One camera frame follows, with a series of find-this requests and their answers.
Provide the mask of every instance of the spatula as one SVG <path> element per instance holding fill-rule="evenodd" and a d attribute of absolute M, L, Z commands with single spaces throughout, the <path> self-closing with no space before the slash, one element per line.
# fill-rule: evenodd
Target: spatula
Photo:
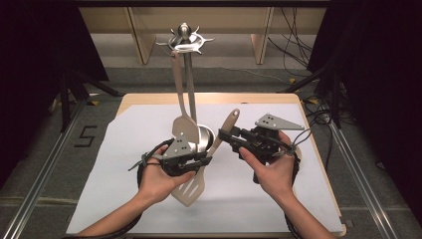
<path fill-rule="evenodd" d="M 240 111 L 238 109 L 234 109 L 232 112 L 230 112 L 223 125 L 221 126 L 221 129 L 230 131 L 235 125 L 239 117 L 239 113 Z M 217 135 L 206 156 L 212 156 L 217 150 L 218 146 L 221 144 L 221 142 L 222 140 Z M 190 206 L 202 194 L 205 189 L 204 170 L 205 166 L 200 167 L 198 172 L 192 179 L 180 185 L 179 187 L 176 187 L 171 192 L 171 195 L 173 195 L 173 197 L 175 197 L 186 207 Z"/>
<path fill-rule="evenodd" d="M 182 72 L 180 66 L 180 57 L 176 51 L 171 52 L 171 65 L 173 68 L 173 77 L 176 85 L 177 97 L 179 98 L 182 116 L 176 118 L 173 122 L 172 133 L 175 136 L 184 134 L 189 142 L 199 143 L 198 124 L 187 114 L 183 100 Z"/>

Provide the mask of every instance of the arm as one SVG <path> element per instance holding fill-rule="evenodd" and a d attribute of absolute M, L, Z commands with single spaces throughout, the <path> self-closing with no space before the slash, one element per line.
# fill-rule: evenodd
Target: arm
<path fill-rule="evenodd" d="M 279 138 L 286 144 L 292 144 L 282 131 L 279 131 Z M 263 165 L 248 149 L 241 147 L 239 152 L 254 169 L 264 191 L 283 209 L 304 238 L 334 238 L 296 199 L 292 189 L 295 162 L 292 156 L 284 155 L 270 165 Z"/>
<path fill-rule="evenodd" d="M 166 148 L 167 146 L 163 146 L 156 153 L 163 154 Z M 158 160 L 151 158 L 148 163 L 150 162 L 156 163 Z M 195 172 L 191 171 L 171 177 L 159 165 L 148 165 L 143 172 L 138 192 L 123 206 L 84 229 L 78 236 L 105 235 L 123 228 L 148 207 L 164 200 L 174 188 L 194 175 Z"/>

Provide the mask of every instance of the white paper sheet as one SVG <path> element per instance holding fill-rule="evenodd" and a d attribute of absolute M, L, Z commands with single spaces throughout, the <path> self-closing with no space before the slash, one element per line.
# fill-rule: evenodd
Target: white paper sheet
<path fill-rule="evenodd" d="M 305 125 L 296 104 L 197 105 L 198 123 L 215 134 L 233 109 L 240 110 L 237 127 L 251 129 L 266 113 Z M 136 105 L 112 121 L 105 134 L 96 164 L 81 195 L 67 233 L 74 234 L 111 211 L 137 191 L 136 170 L 128 172 L 140 156 L 166 139 L 181 115 L 178 105 Z M 293 140 L 300 131 L 286 130 Z M 331 232 L 341 232 L 336 205 L 332 200 L 313 144 L 300 144 L 303 154 L 295 192 L 302 204 Z M 159 233 L 278 233 L 289 232 L 284 213 L 252 181 L 253 170 L 222 142 L 205 168 L 205 190 L 185 207 L 171 195 L 147 209 L 133 234 Z"/>

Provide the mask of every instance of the person's left hand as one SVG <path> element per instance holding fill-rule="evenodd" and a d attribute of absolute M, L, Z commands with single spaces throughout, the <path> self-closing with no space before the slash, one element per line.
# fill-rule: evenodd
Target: person's left hand
<path fill-rule="evenodd" d="M 167 145 L 162 146 L 155 153 L 163 154 L 167 148 Z M 158 163 L 158 159 L 152 157 L 147 163 Z M 148 164 L 143 170 L 135 198 L 147 200 L 151 205 L 160 202 L 167 198 L 174 188 L 189 181 L 194 175 L 195 172 L 190 171 L 180 176 L 169 176 L 159 164 Z"/>

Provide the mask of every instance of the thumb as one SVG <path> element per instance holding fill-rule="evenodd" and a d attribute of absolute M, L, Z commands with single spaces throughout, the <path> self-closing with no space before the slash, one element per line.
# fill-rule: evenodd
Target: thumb
<path fill-rule="evenodd" d="M 173 177 L 173 179 L 174 179 L 174 182 L 176 182 L 176 185 L 178 186 L 182 183 L 189 181 L 193 176 L 195 176 L 195 174 L 196 173 L 194 171 L 189 171 L 180 176 Z"/>
<path fill-rule="evenodd" d="M 254 169 L 255 172 L 261 170 L 264 166 L 260 161 L 258 161 L 257 157 L 255 157 L 255 155 L 245 147 L 240 147 L 239 152 L 243 159 L 245 159 L 245 161 L 252 167 L 252 169 Z"/>

